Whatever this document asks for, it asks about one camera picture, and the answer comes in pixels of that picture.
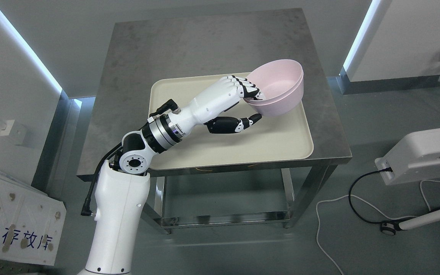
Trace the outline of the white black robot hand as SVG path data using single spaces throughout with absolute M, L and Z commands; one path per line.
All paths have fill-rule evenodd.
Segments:
M 193 98 L 179 114 L 171 114 L 169 118 L 183 136 L 188 136 L 195 126 L 201 124 L 214 134 L 239 133 L 262 118 L 258 113 L 244 118 L 219 116 L 241 99 L 265 100 L 266 96 L 246 78 L 224 76 Z

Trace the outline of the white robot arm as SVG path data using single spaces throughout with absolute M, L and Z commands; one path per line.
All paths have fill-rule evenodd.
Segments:
M 81 275 L 129 275 L 139 221 L 150 188 L 152 158 L 171 148 L 180 131 L 170 126 L 166 111 L 180 112 L 172 100 L 151 113 L 100 160 L 81 210 L 96 228 Z

